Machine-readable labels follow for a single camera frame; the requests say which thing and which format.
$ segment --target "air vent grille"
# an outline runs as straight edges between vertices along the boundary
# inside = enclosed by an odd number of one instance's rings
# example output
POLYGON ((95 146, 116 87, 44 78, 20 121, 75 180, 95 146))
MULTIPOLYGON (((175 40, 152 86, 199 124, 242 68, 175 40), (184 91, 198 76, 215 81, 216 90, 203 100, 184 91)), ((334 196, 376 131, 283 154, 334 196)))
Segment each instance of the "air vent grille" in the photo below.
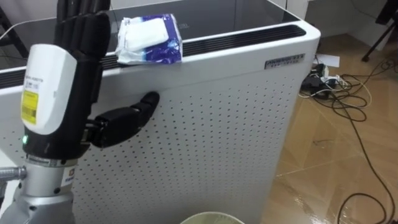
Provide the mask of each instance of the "air vent grille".
POLYGON ((243 34, 218 37, 208 40, 199 40, 183 45, 183 56, 188 57, 197 54, 205 54, 218 50, 245 47, 248 45, 263 44, 277 40, 300 37, 306 32, 296 25, 275 27, 272 29, 258 30, 243 34))
MULTIPOLYGON (((258 30, 255 32, 247 32, 243 34, 218 37, 207 40, 199 40, 195 42, 185 43, 183 45, 183 56, 205 54, 219 50, 233 49, 237 47, 245 47, 255 44, 263 44, 277 40, 284 40, 294 37, 304 36, 306 32, 296 25, 288 25, 275 27, 271 29, 258 30)), ((117 63, 115 55, 107 56, 102 59, 104 70, 125 67, 117 63)), ((6 72, 0 74, 0 89, 22 85, 24 82, 25 70, 15 72, 6 72)))

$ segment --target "green indicator light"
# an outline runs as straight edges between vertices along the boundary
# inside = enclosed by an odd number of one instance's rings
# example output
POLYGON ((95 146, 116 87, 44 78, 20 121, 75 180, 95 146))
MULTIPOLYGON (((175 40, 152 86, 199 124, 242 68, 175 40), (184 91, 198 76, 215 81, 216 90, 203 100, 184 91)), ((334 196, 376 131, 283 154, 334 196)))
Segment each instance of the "green indicator light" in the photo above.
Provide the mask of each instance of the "green indicator light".
POLYGON ((24 137, 22 137, 22 143, 23 144, 27 143, 27 135, 24 135, 24 137))

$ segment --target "glass top surface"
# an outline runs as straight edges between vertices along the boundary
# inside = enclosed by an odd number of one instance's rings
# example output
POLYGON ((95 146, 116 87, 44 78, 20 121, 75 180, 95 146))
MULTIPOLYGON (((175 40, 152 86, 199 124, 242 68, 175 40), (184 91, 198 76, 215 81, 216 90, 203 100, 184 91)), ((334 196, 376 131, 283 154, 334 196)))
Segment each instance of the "glass top surface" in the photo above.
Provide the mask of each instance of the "glass top surface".
MULTIPOLYGON (((118 23, 123 17, 166 13, 174 14, 183 40, 299 20, 267 0, 183 0, 128 7, 108 12, 112 27, 108 51, 116 48, 118 23)), ((54 27, 55 19, 45 19, 21 24, 15 31, 29 50, 33 44, 51 44, 54 27)), ((1 69, 25 65, 23 60, 11 61, 15 65, 10 63, 1 69)))

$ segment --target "blue tissue packaging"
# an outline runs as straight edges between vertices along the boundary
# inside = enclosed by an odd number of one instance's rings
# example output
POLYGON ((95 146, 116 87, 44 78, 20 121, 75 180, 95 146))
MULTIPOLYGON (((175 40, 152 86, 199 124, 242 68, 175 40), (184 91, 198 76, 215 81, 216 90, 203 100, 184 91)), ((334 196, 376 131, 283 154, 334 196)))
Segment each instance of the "blue tissue packaging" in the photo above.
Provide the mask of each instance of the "blue tissue packaging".
POLYGON ((181 62, 182 40, 172 14, 124 18, 115 51, 118 63, 181 62))

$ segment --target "yellow label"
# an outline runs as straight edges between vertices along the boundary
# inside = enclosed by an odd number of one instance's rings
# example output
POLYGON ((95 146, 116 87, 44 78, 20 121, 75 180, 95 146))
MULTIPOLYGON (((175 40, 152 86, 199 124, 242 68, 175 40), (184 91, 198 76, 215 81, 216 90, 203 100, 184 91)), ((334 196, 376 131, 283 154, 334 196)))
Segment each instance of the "yellow label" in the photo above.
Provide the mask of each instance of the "yellow label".
POLYGON ((21 115, 22 119, 32 124, 36 124, 36 112, 37 102, 39 101, 39 95, 31 91, 24 91, 22 97, 22 108, 21 115))

